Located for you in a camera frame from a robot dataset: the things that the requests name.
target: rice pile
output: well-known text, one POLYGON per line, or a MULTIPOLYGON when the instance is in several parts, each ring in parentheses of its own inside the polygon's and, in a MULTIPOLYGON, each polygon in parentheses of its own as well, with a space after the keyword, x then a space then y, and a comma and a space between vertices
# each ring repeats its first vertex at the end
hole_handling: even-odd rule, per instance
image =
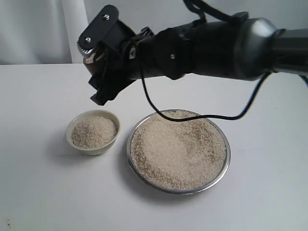
POLYGON ((116 125, 108 118, 93 116, 78 123, 72 132, 73 144, 79 148, 103 147, 116 136, 116 125))
MULTIPOLYGON (((164 114, 195 116, 180 110, 164 114)), ((156 114, 135 131, 131 155, 148 181, 166 189, 189 190, 216 178, 226 159, 226 146, 219 131, 205 119, 171 122, 156 114)))

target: white backdrop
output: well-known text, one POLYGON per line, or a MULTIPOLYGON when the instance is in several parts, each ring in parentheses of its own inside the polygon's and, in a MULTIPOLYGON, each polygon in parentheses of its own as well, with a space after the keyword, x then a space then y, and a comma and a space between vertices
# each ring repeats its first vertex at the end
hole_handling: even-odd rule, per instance
MULTIPOLYGON (((308 27, 307 0, 207 0, 233 14, 249 11, 277 27, 308 27)), ((0 64, 80 63, 79 34, 107 4, 136 32, 145 26, 157 33, 196 18, 182 0, 0 0, 0 64)))

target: robotic arm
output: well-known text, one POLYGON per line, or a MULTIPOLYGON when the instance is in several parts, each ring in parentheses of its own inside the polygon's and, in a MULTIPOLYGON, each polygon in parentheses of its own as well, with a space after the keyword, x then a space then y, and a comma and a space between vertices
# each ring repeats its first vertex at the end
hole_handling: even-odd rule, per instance
POLYGON ((266 73, 308 75, 308 29, 277 29, 247 12, 226 15, 201 0, 184 0, 200 16, 189 24, 154 35, 146 27, 135 34, 105 6, 78 39, 84 64, 97 90, 98 105, 113 100, 136 79, 188 73, 256 80, 266 73), (208 23, 205 13, 220 21, 208 23))

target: stainless steel plate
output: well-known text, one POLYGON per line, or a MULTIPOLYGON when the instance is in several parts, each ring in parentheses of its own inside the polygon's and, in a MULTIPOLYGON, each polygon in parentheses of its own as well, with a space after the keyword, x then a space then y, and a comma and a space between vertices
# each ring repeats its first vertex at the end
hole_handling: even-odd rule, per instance
MULTIPOLYGON (((182 109, 170 109, 170 110, 164 110, 162 112, 174 112, 174 111, 178 111, 178 110, 181 110, 181 111, 185 111, 185 112, 189 112, 189 113, 192 113, 192 114, 195 114, 197 116, 199 116, 199 114, 195 113, 195 112, 191 112, 191 111, 186 111, 186 110, 182 110, 182 109)), ((171 190, 171 189, 166 189, 166 188, 163 188, 163 187, 160 187, 156 184, 153 184, 151 181, 147 180, 145 177, 143 177, 143 175, 138 171, 138 169, 136 168, 136 166, 134 165, 133 161, 132 161, 132 157, 131 157, 131 152, 130 152, 130 147, 131 147, 131 142, 132 142, 132 138, 135 134, 135 131, 138 129, 138 127, 143 123, 145 122, 147 119, 149 119, 150 117, 152 117, 153 115, 155 115, 156 113, 153 113, 145 118, 143 118, 133 129, 133 131, 131 132, 131 134, 129 135, 128 137, 128 141, 127 141, 127 156, 128 156, 128 162, 129 162, 129 165, 130 167, 132 168, 132 170, 136 173, 136 175, 142 179, 145 183, 151 185, 152 187, 160 190, 160 191, 163 191, 163 192, 166 192, 166 193, 171 193, 171 194, 181 194, 181 195, 187 195, 187 194, 193 194, 193 193, 198 193, 198 192, 202 192, 206 189, 209 189, 210 187, 212 187, 213 185, 215 185, 218 181, 220 181, 220 179, 225 175, 225 173, 227 172, 227 169, 229 167, 229 164, 230 164, 230 158, 231 158, 231 152, 230 152, 230 146, 229 146, 229 143, 228 143, 228 140, 225 136, 225 134, 223 134, 223 132, 220 130, 220 128, 214 124, 211 120, 209 119, 205 119, 206 121, 208 121, 209 123, 211 123, 219 132, 220 134, 222 135, 223 137, 223 140, 225 142, 225 145, 226 145, 226 159, 225 159, 225 163, 224 163, 224 166, 221 170, 221 172, 218 174, 218 176, 212 180, 210 183, 202 186, 202 187, 199 187, 199 188, 196 188, 196 189, 190 189, 190 190, 171 190)))

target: small ceramic bowl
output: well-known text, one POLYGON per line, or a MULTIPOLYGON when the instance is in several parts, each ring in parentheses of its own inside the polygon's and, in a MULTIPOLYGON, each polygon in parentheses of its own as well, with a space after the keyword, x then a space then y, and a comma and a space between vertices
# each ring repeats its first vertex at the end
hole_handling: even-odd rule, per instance
POLYGON ((66 129, 66 139, 68 141, 68 143, 75 149, 81 151, 84 154, 87 155, 100 155, 103 154, 104 152, 106 152, 116 141, 116 138, 119 134, 120 131, 120 122, 119 119, 115 116, 115 114, 108 112, 108 111, 104 111, 104 110, 92 110, 92 111, 87 111, 84 112, 80 115, 78 115, 77 117, 75 117, 67 126, 66 129), (80 123, 82 120, 89 118, 89 117, 93 117, 93 116, 101 116, 101 117, 105 117, 108 118, 110 120, 112 120, 115 123, 117 132, 115 137, 106 145, 104 145, 103 147, 100 148, 94 148, 94 149, 84 149, 84 148, 79 148, 76 145, 74 145, 73 141, 72 141, 72 132, 74 127, 80 123))

